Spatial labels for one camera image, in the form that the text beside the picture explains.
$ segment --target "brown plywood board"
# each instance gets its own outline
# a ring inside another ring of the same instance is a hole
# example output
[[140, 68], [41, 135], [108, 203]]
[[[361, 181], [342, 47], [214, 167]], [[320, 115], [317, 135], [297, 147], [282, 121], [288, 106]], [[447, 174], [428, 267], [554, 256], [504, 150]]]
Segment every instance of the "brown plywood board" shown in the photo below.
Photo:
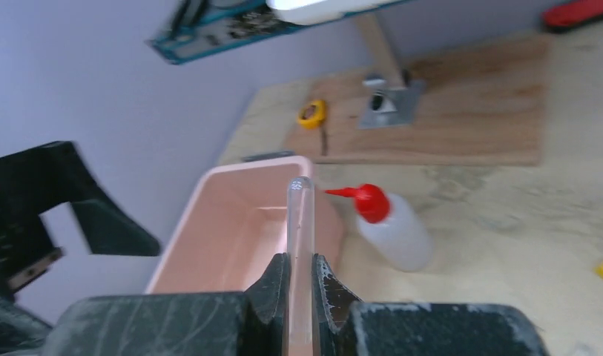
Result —
[[298, 125], [284, 147], [317, 163], [539, 164], [549, 48], [548, 35], [534, 34], [414, 61], [408, 67], [426, 91], [408, 126], [357, 129], [368, 68], [318, 79], [308, 101], [327, 101], [327, 155], [320, 131]]

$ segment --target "gray wall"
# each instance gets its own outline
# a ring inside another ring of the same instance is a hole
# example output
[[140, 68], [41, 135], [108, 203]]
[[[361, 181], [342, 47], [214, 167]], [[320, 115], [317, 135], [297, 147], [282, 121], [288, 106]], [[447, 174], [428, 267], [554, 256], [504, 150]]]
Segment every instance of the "gray wall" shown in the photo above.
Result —
[[[420, 0], [381, 12], [402, 53], [501, 35], [558, 0]], [[255, 88], [369, 63], [350, 21], [165, 64], [143, 44], [172, 0], [0, 0], [0, 155], [80, 144], [107, 192], [164, 243]], [[74, 301], [140, 293], [154, 258], [89, 256], [71, 213], [45, 221], [66, 258], [20, 293], [54, 321]]]

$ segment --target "transparent test tube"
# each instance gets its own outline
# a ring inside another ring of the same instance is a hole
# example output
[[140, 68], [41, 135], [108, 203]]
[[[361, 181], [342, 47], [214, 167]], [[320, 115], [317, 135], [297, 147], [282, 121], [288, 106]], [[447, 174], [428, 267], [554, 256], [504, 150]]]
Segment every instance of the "transparent test tube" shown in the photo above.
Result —
[[288, 186], [287, 252], [290, 257], [288, 293], [288, 356], [312, 355], [312, 257], [314, 255], [314, 183], [294, 178]]

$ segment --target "white plastic bottle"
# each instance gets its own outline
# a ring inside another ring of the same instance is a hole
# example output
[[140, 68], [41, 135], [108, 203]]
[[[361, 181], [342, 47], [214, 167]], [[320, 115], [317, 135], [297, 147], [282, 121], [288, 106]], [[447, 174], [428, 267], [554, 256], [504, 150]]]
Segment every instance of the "white plastic bottle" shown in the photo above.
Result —
[[404, 198], [372, 184], [326, 193], [354, 198], [360, 233], [395, 268], [418, 271], [432, 258], [432, 238]]

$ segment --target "pink bin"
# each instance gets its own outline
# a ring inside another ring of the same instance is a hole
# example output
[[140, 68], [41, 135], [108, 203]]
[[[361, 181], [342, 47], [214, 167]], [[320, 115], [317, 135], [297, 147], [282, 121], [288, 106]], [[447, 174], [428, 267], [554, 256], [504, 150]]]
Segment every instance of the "pink bin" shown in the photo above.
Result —
[[[302, 156], [224, 165], [199, 181], [147, 293], [245, 290], [274, 254], [286, 251], [286, 192], [295, 177], [312, 179]], [[341, 218], [326, 194], [314, 198], [316, 253], [336, 268]]]

